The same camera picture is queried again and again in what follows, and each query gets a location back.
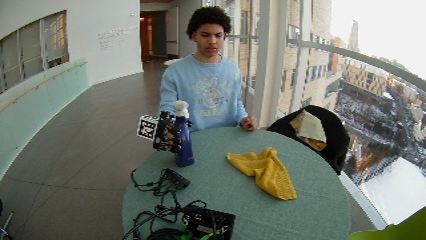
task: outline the boy's hand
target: boy's hand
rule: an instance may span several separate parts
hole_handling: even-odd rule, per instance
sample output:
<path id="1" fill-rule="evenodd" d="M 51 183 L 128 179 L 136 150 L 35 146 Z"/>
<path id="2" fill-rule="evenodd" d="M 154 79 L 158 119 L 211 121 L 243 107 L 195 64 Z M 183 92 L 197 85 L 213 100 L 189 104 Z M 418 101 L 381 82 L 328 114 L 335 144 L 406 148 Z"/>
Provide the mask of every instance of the boy's hand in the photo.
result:
<path id="1" fill-rule="evenodd" d="M 256 128 L 257 128 L 256 117 L 255 116 L 248 116 L 248 117 L 243 118 L 240 125 L 244 128 L 244 130 L 255 131 Z"/>

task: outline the doorway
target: doorway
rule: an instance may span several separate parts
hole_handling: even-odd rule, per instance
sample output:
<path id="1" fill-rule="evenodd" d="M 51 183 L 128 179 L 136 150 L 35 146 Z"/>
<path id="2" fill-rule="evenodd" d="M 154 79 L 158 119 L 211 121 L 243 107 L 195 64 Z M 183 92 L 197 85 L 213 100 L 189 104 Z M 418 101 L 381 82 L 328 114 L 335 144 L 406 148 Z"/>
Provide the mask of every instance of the doorway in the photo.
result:
<path id="1" fill-rule="evenodd" d="M 140 13 L 140 40 L 143 62 L 167 59 L 167 11 Z"/>

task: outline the yellow-green object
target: yellow-green object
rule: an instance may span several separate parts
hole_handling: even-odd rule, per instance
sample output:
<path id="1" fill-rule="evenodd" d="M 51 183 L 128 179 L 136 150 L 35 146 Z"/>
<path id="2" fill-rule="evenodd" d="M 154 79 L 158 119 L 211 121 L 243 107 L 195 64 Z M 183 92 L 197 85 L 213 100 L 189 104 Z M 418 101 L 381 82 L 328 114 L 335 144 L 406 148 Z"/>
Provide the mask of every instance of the yellow-green object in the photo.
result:
<path id="1" fill-rule="evenodd" d="M 425 240 L 426 207 L 418 210 L 405 221 L 389 225 L 384 230 L 355 232 L 348 240 Z"/>
<path id="2" fill-rule="evenodd" d="M 256 184 L 271 195 L 283 200 L 297 198 L 291 175 L 277 157 L 275 148 L 265 148 L 260 154 L 228 153 L 228 160 L 245 175 L 256 177 Z"/>

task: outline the yellow cloth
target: yellow cloth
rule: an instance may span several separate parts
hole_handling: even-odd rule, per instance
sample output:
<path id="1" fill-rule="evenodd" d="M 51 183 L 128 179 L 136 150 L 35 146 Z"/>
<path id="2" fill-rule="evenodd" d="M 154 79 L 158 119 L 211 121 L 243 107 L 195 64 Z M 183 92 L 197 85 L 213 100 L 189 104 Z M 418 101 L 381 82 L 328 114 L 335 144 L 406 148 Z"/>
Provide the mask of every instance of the yellow cloth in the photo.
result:
<path id="1" fill-rule="evenodd" d="M 299 137 L 312 146 L 317 151 L 327 147 L 327 137 L 323 129 L 321 120 L 305 110 L 291 122 Z"/>
<path id="2" fill-rule="evenodd" d="M 283 200 L 296 199 L 291 175 L 272 147 L 264 149 L 257 155 L 228 153 L 231 164 L 249 177 L 256 176 L 256 184 L 275 197 Z"/>

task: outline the boy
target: boy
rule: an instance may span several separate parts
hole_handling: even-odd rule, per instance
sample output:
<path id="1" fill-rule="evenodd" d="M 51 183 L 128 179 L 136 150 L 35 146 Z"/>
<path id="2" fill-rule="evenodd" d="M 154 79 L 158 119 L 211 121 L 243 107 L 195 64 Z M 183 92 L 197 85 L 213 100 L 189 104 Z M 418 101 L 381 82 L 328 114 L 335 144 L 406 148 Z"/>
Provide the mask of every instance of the boy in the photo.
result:
<path id="1" fill-rule="evenodd" d="M 159 112 L 175 115 L 173 102 L 189 104 L 189 130 L 240 126 L 255 131 L 257 120 L 248 116 L 241 101 L 243 76 L 237 65 L 220 55 L 231 18 L 220 7 L 197 9 L 187 34 L 197 52 L 175 62 L 163 75 Z"/>

